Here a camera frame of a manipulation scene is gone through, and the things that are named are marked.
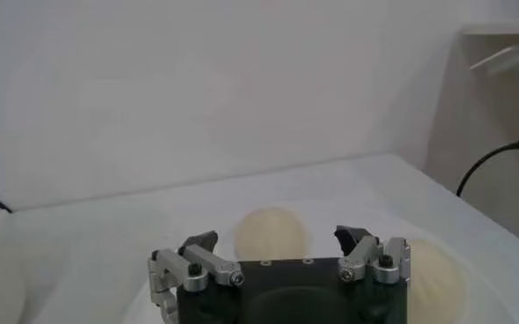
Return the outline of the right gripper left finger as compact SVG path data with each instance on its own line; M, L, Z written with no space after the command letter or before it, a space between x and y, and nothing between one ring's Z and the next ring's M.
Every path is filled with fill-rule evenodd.
M165 323L177 323L179 306L176 291L205 291L211 284L240 288L245 282L240 263L213 253L218 242L215 231L187 238L177 250L154 250L147 260L150 300Z

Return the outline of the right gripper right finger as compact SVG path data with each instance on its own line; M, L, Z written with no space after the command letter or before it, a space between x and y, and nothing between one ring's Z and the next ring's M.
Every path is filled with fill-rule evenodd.
M411 281L411 246L406 239L393 237L381 242L364 228L338 225L334 231L344 254L337 271L344 283L370 276L379 284L408 284Z

